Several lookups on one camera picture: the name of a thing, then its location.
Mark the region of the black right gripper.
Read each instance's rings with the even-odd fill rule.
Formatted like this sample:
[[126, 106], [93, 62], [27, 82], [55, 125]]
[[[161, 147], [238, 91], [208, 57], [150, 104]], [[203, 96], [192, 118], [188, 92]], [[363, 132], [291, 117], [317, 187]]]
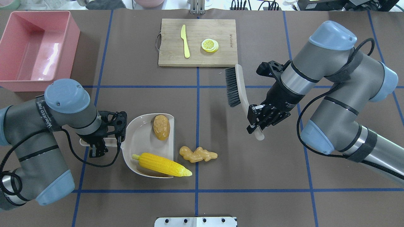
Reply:
[[262, 62], [256, 73], [260, 76], [274, 78], [276, 82], [267, 92], [261, 105], [251, 104], [248, 107], [247, 119], [249, 134], [262, 132], [270, 125], [277, 125], [290, 116], [290, 111], [303, 99], [304, 95], [292, 92], [281, 81], [281, 75], [289, 67], [291, 61], [280, 64], [276, 61]]

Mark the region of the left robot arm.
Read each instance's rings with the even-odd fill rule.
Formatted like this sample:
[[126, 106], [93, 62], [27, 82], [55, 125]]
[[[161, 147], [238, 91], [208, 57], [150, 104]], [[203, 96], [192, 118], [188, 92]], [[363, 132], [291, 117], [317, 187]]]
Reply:
[[73, 79], [58, 79], [44, 95], [1, 109], [1, 146], [11, 146], [1, 161], [1, 211], [36, 200], [52, 204], [75, 189], [54, 132], [67, 135], [68, 125], [92, 148], [90, 158], [107, 151], [105, 138], [114, 135], [117, 150], [125, 140], [126, 112], [98, 111], [88, 92]]

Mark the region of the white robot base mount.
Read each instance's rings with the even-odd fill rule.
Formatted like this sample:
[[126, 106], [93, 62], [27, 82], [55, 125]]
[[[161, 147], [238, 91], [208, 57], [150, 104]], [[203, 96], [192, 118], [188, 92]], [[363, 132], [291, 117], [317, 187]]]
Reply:
[[235, 217], [160, 217], [155, 227], [237, 227]]

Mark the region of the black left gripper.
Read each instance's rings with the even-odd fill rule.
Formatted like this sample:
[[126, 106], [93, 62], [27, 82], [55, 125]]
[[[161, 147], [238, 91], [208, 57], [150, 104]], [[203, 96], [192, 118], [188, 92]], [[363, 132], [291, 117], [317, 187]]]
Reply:
[[87, 129], [81, 128], [77, 134], [90, 145], [89, 158], [99, 158], [108, 152], [104, 138], [116, 137], [117, 146], [125, 140], [127, 112], [98, 111], [95, 121]]

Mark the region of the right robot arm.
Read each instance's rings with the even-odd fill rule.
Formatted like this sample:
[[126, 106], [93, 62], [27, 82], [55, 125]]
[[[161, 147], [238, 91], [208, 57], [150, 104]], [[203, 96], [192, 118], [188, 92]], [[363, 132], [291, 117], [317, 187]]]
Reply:
[[299, 132], [302, 144], [329, 157], [338, 151], [338, 158], [368, 165], [403, 184], [403, 148], [356, 122], [368, 102], [382, 101], [394, 91], [398, 76], [360, 50], [367, 42], [374, 49], [374, 39], [358, 47], [356, 42], [350, 30], [328, 20], [293, 60], [262, 62], [257, 74], [276, 82], [261, 104], [248, 107], [247, 131], [251, 134], [283, 121], [321, 79], [327, 79], [332, 88], [319, 96], [321, 103]]

